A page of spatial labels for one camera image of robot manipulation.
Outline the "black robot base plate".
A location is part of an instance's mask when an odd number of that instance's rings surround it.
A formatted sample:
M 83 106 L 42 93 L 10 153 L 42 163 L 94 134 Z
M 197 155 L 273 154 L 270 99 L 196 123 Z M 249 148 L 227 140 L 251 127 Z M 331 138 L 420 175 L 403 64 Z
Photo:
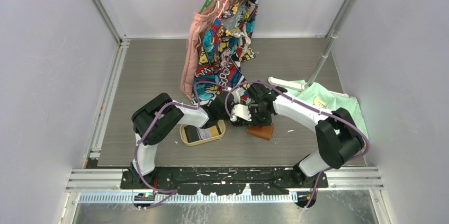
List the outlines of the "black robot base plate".
M 156 167 L 141 181 L 137 172 L 126 169 L 121 189 L 177 190 L 179 195 L 239 195 L 249 187 L 252 195 L 282 195 L 290 189 L 312 189 L 315 178 L 299 179 L 291 167 Z

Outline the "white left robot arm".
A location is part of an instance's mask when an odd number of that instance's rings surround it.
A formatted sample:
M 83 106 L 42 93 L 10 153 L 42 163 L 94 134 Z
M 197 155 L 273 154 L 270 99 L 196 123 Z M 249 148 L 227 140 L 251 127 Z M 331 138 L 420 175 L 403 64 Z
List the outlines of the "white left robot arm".
M 158 144 L 177 126 L 185 127 L 186 136 L 193 141 L 209 139 L 223 134 L 219 122 L 228 120 L 225 111 L 231 110 L 235 97 L 225 100 L 221 94 L 206 105 L 190 106 L 173 100 L 161 93 L 138 109 L 132 116 L 136 136 L 136 151 L 132 167 L 133 180 L 141 188 L 152 186 L 155 178 L 155 157 Z

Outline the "beige oval card tray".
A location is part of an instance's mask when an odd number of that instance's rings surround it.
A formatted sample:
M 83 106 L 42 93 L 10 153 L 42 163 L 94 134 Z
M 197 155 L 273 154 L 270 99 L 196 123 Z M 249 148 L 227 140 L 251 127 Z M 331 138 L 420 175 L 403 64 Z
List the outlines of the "beige oval card tray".
M 196 146 L 221 139 L 225 135 L 226 125 L 223 120 L 210 128 L 201 129 L 182 124 L 179 129 L 181 140 L 188 146 Z

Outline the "brown leather card holder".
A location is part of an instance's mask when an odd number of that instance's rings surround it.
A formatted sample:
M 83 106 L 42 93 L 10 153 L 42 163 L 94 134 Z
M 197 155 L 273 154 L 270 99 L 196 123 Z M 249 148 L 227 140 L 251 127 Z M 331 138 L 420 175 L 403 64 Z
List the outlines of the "brown leather card holder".
M 250 126 L 246 130 L 248 134 L 267 141 L 271 140 L 273 131 L 274 124 L 271 124 L 269 126 Z

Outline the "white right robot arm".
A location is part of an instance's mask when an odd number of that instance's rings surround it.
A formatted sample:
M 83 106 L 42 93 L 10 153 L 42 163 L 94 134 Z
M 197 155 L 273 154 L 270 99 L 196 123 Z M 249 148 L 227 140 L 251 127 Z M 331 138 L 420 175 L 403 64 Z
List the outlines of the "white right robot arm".
M 251 84 L 247 90 L 256 103 L 250 107 L 252 120 L 282 115 L 310 129 L 316 135 L 318 149 L 293 166 L 295 183 L 309 186 L 318 173 L 339 169 L 365 147 L 366 137 L 344 108 L 335 111 L 311 105 L 280 87 Z

